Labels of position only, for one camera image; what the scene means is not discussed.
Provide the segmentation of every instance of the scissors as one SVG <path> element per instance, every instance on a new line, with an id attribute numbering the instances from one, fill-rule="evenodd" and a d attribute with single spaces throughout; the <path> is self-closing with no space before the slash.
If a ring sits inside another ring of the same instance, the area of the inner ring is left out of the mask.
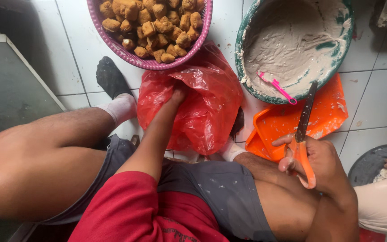
<path id="1" fill-rule="evenodd" d="M 297 175 L 301 183 L 307 189 L 313 189 L 316 187 L 316 176 L 311 168 L 310 162 L 307 157 L 307 147 L 304 141 L 307 132 L 308 121 L 310 119 L 311 110 L 313 107 L 314 96 L 317 90 L 317 80 L 313 82 L 308 91 L 307 100 L 301 113 L 300 122 L 298 124 L 297 132 L 295 133 L 292 142 L 286 146 L 285 155 L 288 149 L 293 152 L 293 158 L 301 162 L 307 176 L 307 181 L 301 176 Z"/>

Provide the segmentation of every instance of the red plastic bag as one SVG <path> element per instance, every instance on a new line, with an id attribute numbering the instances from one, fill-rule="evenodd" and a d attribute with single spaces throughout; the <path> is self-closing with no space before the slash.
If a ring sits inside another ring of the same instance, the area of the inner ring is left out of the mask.
<path id="1" fill-rule="evenodd" d="M 166 71 L 146 71 L 138 97 L 137 117 L 145 130 L 172 96 L 176 79 L 192 89 L 178 109 L 168 149 L 202 155 L 216 153 L 227 141 L 243 91 L 222 52 L 207 41 L 185 64 Z"/>

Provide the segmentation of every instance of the pink plastic basket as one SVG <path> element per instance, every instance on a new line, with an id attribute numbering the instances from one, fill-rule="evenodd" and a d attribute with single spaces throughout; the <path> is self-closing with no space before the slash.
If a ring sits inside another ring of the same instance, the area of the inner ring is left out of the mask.
<path id="1" fill-rule="evenodd" d="M 201 13 L 202 17 L 202 29 L 200 37 L 195 41 L 190 50 L 185 57 L 178 57 L 175 59 L 173 63 L 165 64 L 158 63 L 154 58 L 142 59 L 134 54 L 134 52 L 127 51 L 123 48 L 121 43 L 116 41 L 111 35 L 108 35 L 107 32 L 102 28 L 102 21 L 105 19 L 100 11 L 99 5 L 103 3 L 104 0 L 87 0 L 87 4 L 89 7 L 89 13 L 92 18 L 93 24 L 95 25 L 96 30 L 98 31 L 101 38 L 104 42 L 110 47 L 110 49 L 118 55 L 120 58 L 124 59 L 126 62 L 135 65 L 139 68 L 147 69 L 147 70 L 167 70 L 170 68 L 174 68 L 178 65 L 185 63 L 191 57 L 195 55 L 195 53 L 200 49 L 202 44 L 207 38 L 209 34 L 210 24 L 212 21 L 212 12 L 213 12 L 213 0 L 205 1 L 205 8 Z"/>

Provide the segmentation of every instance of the hairy leg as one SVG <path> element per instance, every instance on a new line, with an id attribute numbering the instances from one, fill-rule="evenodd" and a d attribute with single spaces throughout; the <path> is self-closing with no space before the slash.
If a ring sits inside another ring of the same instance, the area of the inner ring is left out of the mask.
<path id="1" fill-rule="evenodd" d="M 250 170 L 271 230 L 279 241 L 304 241 L 313 221 L 320 194 L 308 190 L 278 165 L 245 152 L 234 161 Z"/>
<path id="2" fill-rule="evenodd" d="M 0 133 L 0 217 L 51 218 L 77 201 L 106 155 L 92 147 L 115 129 L 100 108 L 60 113 Z"/>

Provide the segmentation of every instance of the shorts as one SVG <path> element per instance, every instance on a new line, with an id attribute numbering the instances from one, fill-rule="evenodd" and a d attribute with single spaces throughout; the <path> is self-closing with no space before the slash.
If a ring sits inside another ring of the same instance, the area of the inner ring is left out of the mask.
<path id="1" fill-rule="evenodd" d="M 104 163 L 89 189 L 64 212 L 40 222 L 58 225 L 79 221 L 90 201 L 122 164 L 135 146 L 113 135 Z M 164 159 L 158 192 L 185 192 L 200 197 L 211 208 L 220 228 L 228 237 L 276 242 L 262 210 L 250 171 L 236 162 L 186 164 Z"/>

